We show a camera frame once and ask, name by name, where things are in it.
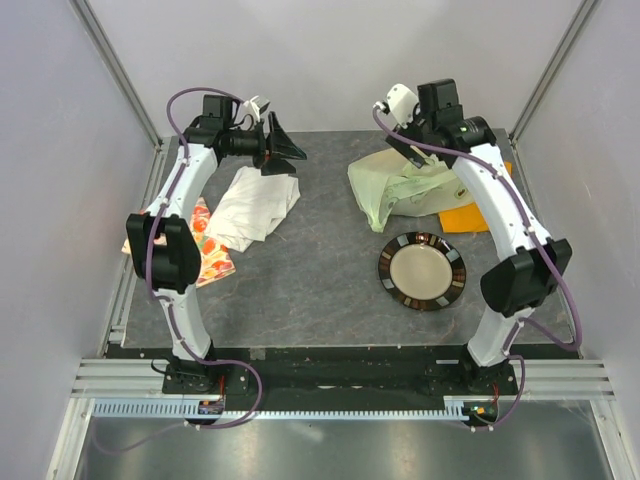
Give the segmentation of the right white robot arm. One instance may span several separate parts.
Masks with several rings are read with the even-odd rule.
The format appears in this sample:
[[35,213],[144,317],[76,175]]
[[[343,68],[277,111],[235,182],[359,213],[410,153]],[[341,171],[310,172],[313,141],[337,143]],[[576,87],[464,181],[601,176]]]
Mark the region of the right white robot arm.
[[536,219],[508,174],[494,131],[481,116],[465,117],[452,79],[411,90],[393,85],[374,115],[395,121],[387,142],[414,166],[431,153],[467,188],[496,247],[499,262],[480,280],[486,307],[459,360],[458,381],[477,394],[510,374],[511,345],[535,309],[556,290],[572,256]]

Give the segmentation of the light green plastic bag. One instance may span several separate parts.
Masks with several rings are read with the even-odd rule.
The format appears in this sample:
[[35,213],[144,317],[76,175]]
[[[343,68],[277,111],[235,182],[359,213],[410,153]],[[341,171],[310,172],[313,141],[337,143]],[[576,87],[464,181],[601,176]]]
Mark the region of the light green plastic bag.
[[389,148],[348,166],[347,176],[359,209],[375,233],[395,216],[422,217],[473,202],[467,187],[435,156],[423,156],[418,168]]

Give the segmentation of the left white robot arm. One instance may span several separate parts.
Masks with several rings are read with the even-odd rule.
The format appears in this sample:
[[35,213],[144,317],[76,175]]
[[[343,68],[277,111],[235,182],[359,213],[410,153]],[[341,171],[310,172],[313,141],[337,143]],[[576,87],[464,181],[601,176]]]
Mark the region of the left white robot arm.
[[270,111],[268,100],[242,100],[213,88],[202,92],[201,115],[176,131],[176,161],[158,196],[126,221],[135,273],[161,305],[171,333],[166,394],[219,393],[231,368],[217,359],[197,301],[202,257],[189,220],[203,187],[228,156],[251,158],[265,177],[293,174],[292,161],[306,157]]

